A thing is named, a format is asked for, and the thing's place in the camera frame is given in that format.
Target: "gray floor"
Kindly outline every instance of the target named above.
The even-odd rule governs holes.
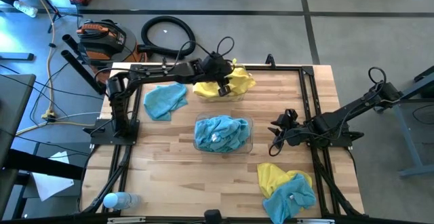
[[[70,7],[67,0],[52,0],[60,7]],[[434,12],[433,0],[308,0],[316,12]],[[86,8],[141,9],[141,10],[273,10],[300,11],[300,0],[93,0]],[[147,15],[85,15],[100,20],[110,18],[130,28],[140,40],[142,25],[152,18]],[[187,22],[199,42],[214,49],[219,39],[231,35],[236,46],[228,58],[240,62],[264,62],[272,53],[279,64],[312,64],[304,18],[301,16],[178,16]],[[58,45],[52,60],[52,71],[64,64],[61,50],[67,47],[60,41],[65,33],[76,28],[74,17],[56,22]],[[313,17],[313,30],[321,64],[333,67],[341,104],[360,97],[372,86],[368,69],[382,67],[388,81],[399,89],[408,87],[412,78],[433,65],[434,18],[320,18]],[[46,64],[51,39],[45,30],[49,20],[45,14],[36,19],[22,14],[0,14],[0,52],[32,52],[33,62],[2,62],[21,73],[35,73],[37,80],[47,79]],[[186,37],[171,25],[151,29],[150,37],[156,44],[177,48]],[[196,51],[192,57],[201,57]],[[161,58],[153,57],[160,62]],[[65,68],[54,82],[55,88],[95,94],[71,67]],[[30,105],[36,98],[32,95]],[[101,102],[55,93],[55,101],[67,113],[98,111]],[[36,115],[45,111],[47,101],[40,102]],[[31,108],[20,125],[32,126],[28,119]],[[94,116],[76,117],[73,121],[93,123]],[[365,132],[355,142],[353,154],[357,163],[358,180],[366,213],[372,217],[420,221],[434,220],[434,174],[401,179],[397,171],[412,166],[399,125],[392,111],[382,115],[367,112],[350,123],[351,128]],[[52,126],[25,134],[42,141],[88,141],[80,127]],[[14,147],[31,151],[31,144],[17,140]],[[29,217],[64,214],[74,211],[74,198],[53,198],[50,201],[29,202]],[[62,210],[53,206],[63,203]],[[45,212],[35,211],[36,207]]]

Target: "butcher block tabletop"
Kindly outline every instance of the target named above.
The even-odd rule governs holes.
[[[131,63],[115,63],[113,67],[129,68]],[[334,111],[340,107],[331,66],[313,66],[321,111]],[[141,196],[142,203],[135,209],[122,211],[132,216],[202,217],[209,209],[219,209],[224,217],[268,217],[258,186],[256,166],[270,162],[284,171],[302,170],[313,181],[317,194],[311,151],[305,143],[290,147],[271,157],[268,148],[274,135],[267,128],[285,109],[295,109],[298,121],[305,120],[298,73],[294,71],[249,71],[256,86],[240,102],[206,103],[193,94],[193,86],[186,85],[188,105],[172,112],[170,122],[154,122],[139,109],[140,129],[133,146],[125,191]],[[307,90],[311,99],[311,88]],[[143,85],[141,97],[157,85]],[[110,119],[111,108],[107,97],[101,118]],[[249,116],[254,121],[253,149],[250,153],[210,154],[193,146],[196,117],[200,113]],[[107,181],[113,146],[99,147],[89,160],[82,187],[81,208],[89,206]],[[359,212],[363,212],[353,161],[342,148],[330,148],[334,180],[345,197]],[[330,191],[324,182],[327,206],[332,212]],[[320,217],[318,201],[296,217]]]

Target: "blue towel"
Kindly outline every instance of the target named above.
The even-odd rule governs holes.
[[[315,194],[302,174],[278,187],[269,199],[262,202],[265,211],[274,224],[281,224],[316,203]]]
[[[245,144],[250,136],[249,123],[245,119],[232,119],[221,115],[196,122],[195,143],[202,151],[228,153]]]
[[[187,88],[184,84],[175,83],[168,86],[157,86],[144,95],[144,110],[155,121],[170,121],[170,111],[181,108],[187,104],[185,94]]]

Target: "water bottle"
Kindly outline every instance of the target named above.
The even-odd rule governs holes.
[[[109,193],[104,197],[103,203],[107,208],[124,210],[137,207],[140,203],[140,196],[126,192]]]

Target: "black hose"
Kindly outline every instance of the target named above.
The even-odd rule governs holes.
[[[162,54],[162,55],[168,56],[170,58],[176,58],[179,50],[171,50],[168,48],[158,47],[154,43],[152,43],[148,38],[149,29],[152,26],[159,24],[161,22],[170,22],[170,23],[176,24],[177,26],[181,27],[185,31],[185,33],[189,36],[190,41],[192,41],[192,42],[190,42],[189,48],[182,50],[180,52],[179,59],[183,59],[185,56],[187,56],[187,55],[193,53],[193,51],[195,51],[195,48],[196,48],[195,34],[193,33],[193,31],[190,29],[190,27],[184,21],[182,21],[178,18],[172,17],[172,16],[159,16],[159,17],[153,18],[152,20],[149,20],[142,27],[142,40],[143,40],[144,45],[139,45],[139,47],[138,47],[139,52],[150,52],[150,53]]]

